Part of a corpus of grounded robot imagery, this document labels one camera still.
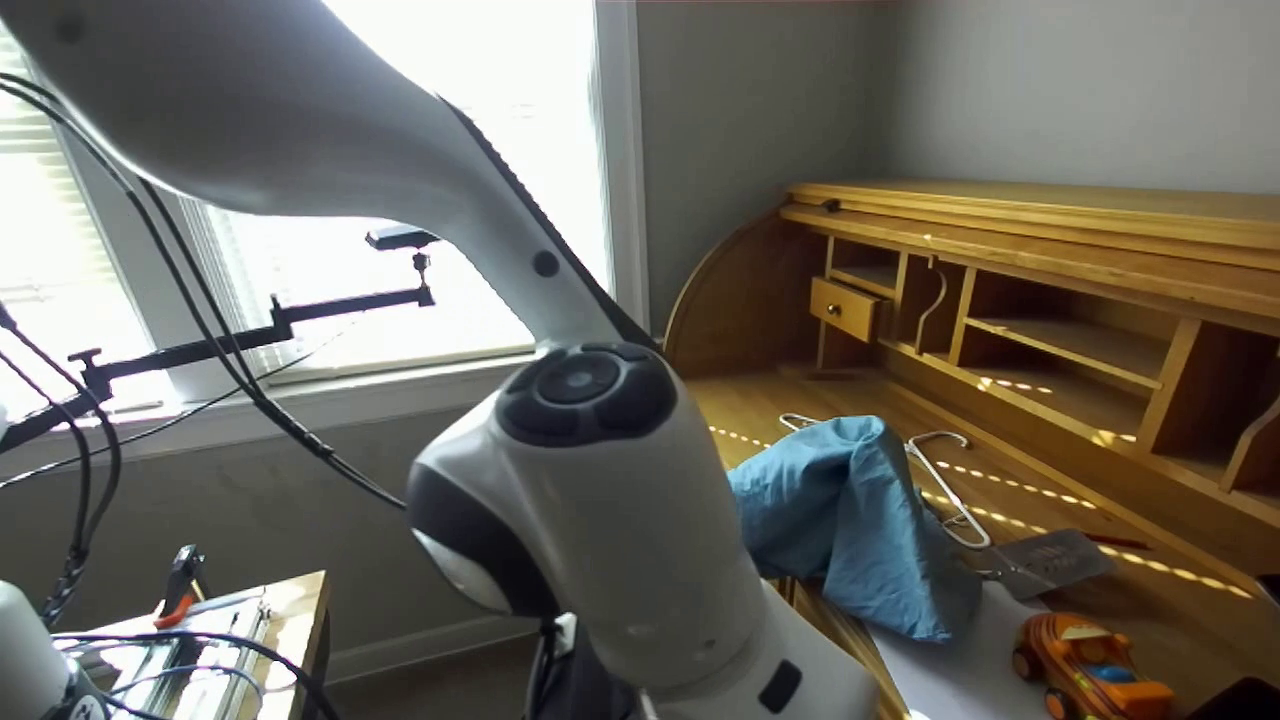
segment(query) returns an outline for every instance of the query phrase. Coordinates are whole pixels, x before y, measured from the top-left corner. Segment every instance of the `robotic arm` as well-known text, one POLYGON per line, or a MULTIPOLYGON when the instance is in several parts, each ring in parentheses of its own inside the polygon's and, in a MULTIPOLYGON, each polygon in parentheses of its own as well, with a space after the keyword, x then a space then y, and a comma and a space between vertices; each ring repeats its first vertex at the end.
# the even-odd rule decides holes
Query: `robotic arm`
POLYGON ((460 592, 576 612, 652 716, 860 716, 868 680, 756 580, 704 420, 480 128, 320 0, 0 0, 60 96, 160 184, 448 236, 548 348, 412 464, 460 592))

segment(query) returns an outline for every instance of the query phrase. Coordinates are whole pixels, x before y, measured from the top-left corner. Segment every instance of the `black cable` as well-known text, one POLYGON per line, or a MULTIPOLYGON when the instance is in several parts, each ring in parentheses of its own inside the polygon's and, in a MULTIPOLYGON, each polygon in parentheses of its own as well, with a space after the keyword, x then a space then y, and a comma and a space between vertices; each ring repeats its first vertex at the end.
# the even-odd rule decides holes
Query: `black cable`
MULTIPOLYGON (((292 360, 284 360, 284 364, 276 364, 276 368, 260 372, 256 380, 280 376, 280 372, 288 372, 288 368, 304 364, 308 356, 312 356, 312 352, 292 356, 292 360)), ((144 428, 144 432, 136 432, 136 436, 120 436, 120 452, 124 452, 124 448, 132 448, 132 444, 144 444, 144 440, 152 440, 152 436, 164 436, 164 432, 172 432, 172 428, 180 428, 180 424, 196 420, 200 412, 208 412, 208 408, 216 408, 216 404, 224 404, 224 400, 232 400, 232 396, 240 396, 240 384, 232 384, 232 388, 224 388, 224 392, 216 392, 216 396, 204 396, 200 404, 192 404, 192 408, 184 408, 184 412, 168 416, 168 420, 164 420, 164 424, 156 424, 156 428, 144 428)), ((8 492, 8 488, 16 488, 16 484, 32 484, 32 480, 40 480, 40 476, 48 476, 48 472, 60 472, 60 468, 68 468, 68 464, 76 464, 76 456, 60 456, 60 460, 48 460, 48 464, 24 468, 24 472, 16 472, 16 476, 0 480, 0 492, 8 492)))
POLYGON ((568 652, 560 648, 560 632, 564 628, 552 616, 544 616, 524 688, 524 720, 540 720, 564 680, 568 652))
POLYGON ((76 584, 84 576, 84 560, 88 560, 88 500, 92 500, 92 460, 88 460, 88 440, 76 424, 72 412, 64 412, 60 400, 52 400, 12 356, 0 352, 0 364, 8 364, 12 376, 20 376, 48 408, 56 408, 76 440, 80 452, 80 500, 76 500, 76 520, 72 520, 72 544, 68 544, 68 560, 64 572, 56 576, 48 604, 44 604, 44 628, 56 628, 68 600, 76 596, 76 584))
MULTIPOLYGON (((140 204, 140 196, 128 188, 128 180, 116 172, 116 164, 84 136, 84 128, 76 128, 76 124, 68 124, 68 116, 60 116, 60 100, 56 100, 52 92, 44 92, 40 84, 32 84, 32 80, 24 80, 24 76, 12 76, 12 72, 0 72, 0 88, 12 92, 12 96, 20 96, 20 100, 28 100, 32 108, 40 108, 40 112, 44 112, 48 120, 56 120, 60 128, 68 128, 72 140, 76 140, 80 148, 88 148, 88 156, 116 180, 116 188, 124 192, 124 200, 132 204, 132 212, 144 220, 144 228, 148 228, 160 260, 164 260, 164 268, 172 272, 172 280, 176 280, 176 288, 180 288, 180 296, 184 296, 196 328, 204 332, 204 340, 208 340, 212 348, 224 348, 224 344, 208 332, 208 324, 204 324, 204 316, 200 316, 200 308, 196 308, 196 300, 192 300, 192 292, 188 292, 188 284, 184 284, 172 252, 164 248, 164 236, 160 236, 152 212, 140 204)), ((168 232, 176 236, 176 244, 184 248, 196 284, 208 292, 204 272, 196 268, 196 260, 192 260, 192 252, 188 252, 176 220, 172 220, 168 208, 160 204, 156 188, 152 188, 148 180, 140 180, 140 184, 144 184, 144 192, 152 196, 152 204, 160 208, 160 216, 164 216, 168 232)), ((224 340, 236 348, 236 336, 228 332, 228 324, 224 324, 212 292, 208 292, 204 300, 208 300, 212 316, 220 320, 224 340)), ((296 444, 304 444, 304 448, 308 448, 312 456, 320 456, 336 476, 344 476, 348 484, 356 484, 356 488, 368 492, 372 500, 404 512, 404 500, 400 500, 400 496, 368 484, 368 480, 364 480, 352 464, 344 464, 320 436, 304 432, 276 400, 268 400, 268 396, 252 384, 252 372, 248 372, 244 356, 240 356, 240 352, 232 352, 232 356, 236 356, 240 368, 232 368, 228 352, 220 352, 224 372, 248 392, 248 400, 252 400, 284 436, 292 436, 296 444)))
POLYGON ((56 632, 56 640, 72 640, 72 644, 168 644, 168 640, 236 644, 236 648, 248 648, 256 656, 268 656, 272 664, 288 668, 288 676, 308 692, 308 704, 316 704, 320 716, 340 720, 340 712, 332 708, 324 684, 308 668, 300 668, 296 660, 288 660, 276 648, 268 648, 260 640, 248 640, 248 636, 232 636, 232 632, 136 632, 136 636, 56 632))
MULTIPOLYGON (((232 332, 228 316, 220 312, 220 304, 216 304, 216 296, 212 296, 212 288, 208 288, 208 280, 204 280, 204 272, 200 272, 200 264, 196 264, 196 252, 188 248, 184 232, 176 228, 176 220, 172 220, 172 212, 164 208, 164 200, 156 196, 156 188, 152 188, 148 180, 140 180, 140 188, 148 192, 152 208, 160 212, 168 236, 176 240, 184 264, 188 264, 188 272, 196 276, 196 284, 200 284, 200 292, 204 292, 204 304, 208 304, 208 312, 216 316, 228 348, 208 332, 208 324, 204 324, 192 292, 184 288, 180 296, 184 296, 188 312, 196 316, 204 340, 208 340, 212 348, 220 348, 220 364, 224 364, 228 376, 244 388, 244 396, 252 400, 252 408, 260 408, 284 436, 292 436, 296 444, 304 444, 304 448, 308 448, 320 464, 328 464, 336 476, 344 476, 348 484, 356 484, 356 488, 368 492, 372 500, 404 512, 404 500, 400 500, 400 496, 368 484, 348 460, 340 460, 316 432, 308 432, 300 420, 292 420, 292 416, 252 380, 252 372, 248 372, 248 364, 244 364, 244 352, 240 352, 240 344, 236 344, 236 332, 232 332)), ((184 284, 180 272, 176 272, 176 264, 172 264, 172 252, 168 252, 164 244, 160 244, 160 252, 164 252, 164 264, 168 264, 172 280, 184 284)))
POLYGON ((96 528, 104 524, 116 492, 120 492, 120 472, 124 472, 124 456, 120 456, 120 432, 112 424, 112 416, 104 412, 104 404, 92 396, 92 388, 84 388, 68 368, 60 368, 28 332, 8 328, 32 356, 40 356, 40 364, 48 364, 60 380, 72 384, 76 396, 88 396, 88 412, 100 420, 104 440, 108 440, 108 488, 96 504, 96 512, 88 516, 88 536, 84 544, 92 544, 96 528))

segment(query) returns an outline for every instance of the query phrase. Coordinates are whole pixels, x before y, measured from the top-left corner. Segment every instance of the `window blind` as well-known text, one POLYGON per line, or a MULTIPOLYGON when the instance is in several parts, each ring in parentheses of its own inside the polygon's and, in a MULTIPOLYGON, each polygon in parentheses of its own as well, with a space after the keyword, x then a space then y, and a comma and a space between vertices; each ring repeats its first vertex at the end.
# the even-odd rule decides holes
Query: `window blind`
MULTIPOLYGON (((4 24, 0 72, 32 76, 4 24)), ((84 348, 104 348, 104 356, 152 348, 60 132, 8 92, 0 92, 0 300, 56 360, 84 348)), ((8 332, 0 332, 0 348, 52 396, 72 396, 8 332)), ((144 404, 160 392, 160 376, 120 384, 112 408, 144 404)), ((24 416, 44 400, 0 368, 0 404, 8 416, 24 416)))

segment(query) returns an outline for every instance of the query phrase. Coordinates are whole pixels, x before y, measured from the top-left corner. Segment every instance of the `window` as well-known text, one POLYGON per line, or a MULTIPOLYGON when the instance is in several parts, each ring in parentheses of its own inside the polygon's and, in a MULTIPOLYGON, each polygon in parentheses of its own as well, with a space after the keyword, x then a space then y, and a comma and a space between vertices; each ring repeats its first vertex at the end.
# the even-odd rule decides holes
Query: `window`
MULTIPOLYGON (((0 72, 28 76, 4 28, 0 72)), ((152 340, 104 244, 100 216, 68 164, 60 132, 8 92, 0 92, 0 176, 0 300, 16 324, 56 360, 108 344, 116 352, 148 352, 152 340)), ((0 332, 0 352, 52 396, 72 396, 72 388, 8 332, 0 332)), ((120 384, 116 408, 160 396, 164 388, 164 376, 120 384)), ((8 416, 44 408, 8 368, 0 368, 0 404, 8 416)))
MULTIPOLYGON (((560 232, 572 240, 584 264, 600 276, 600 284, 620 292, 624 308, 640 308, 636 260, 644 256, 644 248, 636 244, 636 216, 628 216, 628 232, 616 232, 620 212, 608 212, 640 212, 640 204, 608 200, 616 196, 616 188, 604 184, 608 156, 600 116, 608 116, 608 108, 596 104, 600 20, 608 20, 608 32, 616 32, 628 24, 628 16, 620 16, 616 8, 608 8, 608 16, 596 16, 596 4, 524 0, 328 4, 404 76, 440 88, 448 100, 456 100, 508 156, 516 176, 548 208, 548 216, 560 224, 560 232)), ((196 340, 192 324, 176 320, 180 304, 172 300, 172 292, 156 288, 164 284, 164 272, 156 260, 148 260, 148 248, 136 240, 140 232, 132 228, 120 192, 112 192, 92 172, 84 172, 84 184, 88 204, 80 200, 76 208, 84 208, 84 216, 92 216, 96 208, 96 228, 104 228, 100 236, 112 240, 108 252, 100 248, 100 240, 84 240, 84 248, 96 248, 104 256, 104 268, 120 260, 116 284, 128 284, 144 316, 144 324, 136 324, 132 332, 140 336, 132 352, 148 348, 148 336, 156 344, 196 340)), ((180 216, 184 228, 204 244, 208 276, 224 292, 232 308, 228 316, 240 328, 264 324, 272 296, 280 296, 280 304, 312 304, 416 284, 408 256, 380 256, 364 248, 364 232, 372 228, 372 220, 236 216, 204 204, 184 204, 180 216)), ((452 364, 468 356, 528 348, 524 324, 492 296, 492 288, 468 268, 468 260, 456 248, 432 244, 428 256, 428 284, 436 292, 436 308, 396 308, 352 320, 300 324, 300 348, 276 348, 260 360, 260 368, 304 356, 304 376, 316 376, 368 372, 388 364, 452 364)), ((200 380, 200 372, 176 372, 176 388, 188 400, 196 400, 208 396, 216 380, 200 380)))

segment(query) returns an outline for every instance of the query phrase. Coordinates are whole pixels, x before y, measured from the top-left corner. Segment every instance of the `wooden desk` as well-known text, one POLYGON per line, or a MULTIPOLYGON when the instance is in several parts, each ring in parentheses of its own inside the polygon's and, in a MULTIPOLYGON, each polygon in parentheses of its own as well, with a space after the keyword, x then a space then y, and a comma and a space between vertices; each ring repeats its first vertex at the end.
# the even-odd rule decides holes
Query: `wooden desk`
MULTIPOLYGON (((1044 528, 1084 528, 1112 540, 1100 548, 1112 556, 1116 576, 1056 592, 1048 604, 1128 632, 1136 664, 1176 688, 1180 712, 1200 708, 1240 676, 1280 684, 1280 604, 1244 572, 1004 448, 984 428, 948 416, 908 388, 876 372, 812 376, 800 368, 704 376, 688 380, 688 388, 708 416, 724 468, 780 440, 788 432, 776 420, 780 412, 884 416, 900 436, 956 428, 972 448, 928 444, 928 456, 944 464, 944 476, 980 512, 996 544, 1044 528)), ((852 616, 832 612, 816 588, 780 588, 820 632, 860 656, 884 688, 888 716, 900 716, 904 700, 868 632, 852 616)))
MULTIPOLYGON (((704 256, 664 332, 724 464, 780 412, 884 416, 1000 540, 1104 536, 1048 596, 1192 712, 1280 684, 1280 196, 796 184, 704 256)), ((788 600, 884 684, 856 620, 788 600)))
MULTIPOLYGON (((176 632, 200 632, 216 612, 228 612, 228 608, 236 608, 236 612, 244 608, 244 612, 260 616, 256 632, 248 640, 280 652, 284 660, 292 660, 296 668, 304 668, 312 676, 324 672, 324 652, 328 652, 324 648, 328 644, 324 572, 288 576, 276 584, 212 596, 212 600, 196 604, 176 632)), ((156 632, 148 616, 92 628, 92 636, 148 636, 148 632, 156 632)), ((104 660, 116 668, 140 664, 136 648, 128 648, 128 644, 104 644, 104 660)), ((172 692, 160 692, 160 700, 156 700, 160 708, 148 708, 148 712, 172 716, 172 720, 204 720, 204 716, 208 720, 300 720, 300 716, 308 716, 308 692, 296 684, 296 676, 284 664, 276 664, 260 652, 244 652, 236 672, 244 672, 244 680, 220 676, 208 668, 196 672, 192 680, 172 676, 176 680, 172 692)))

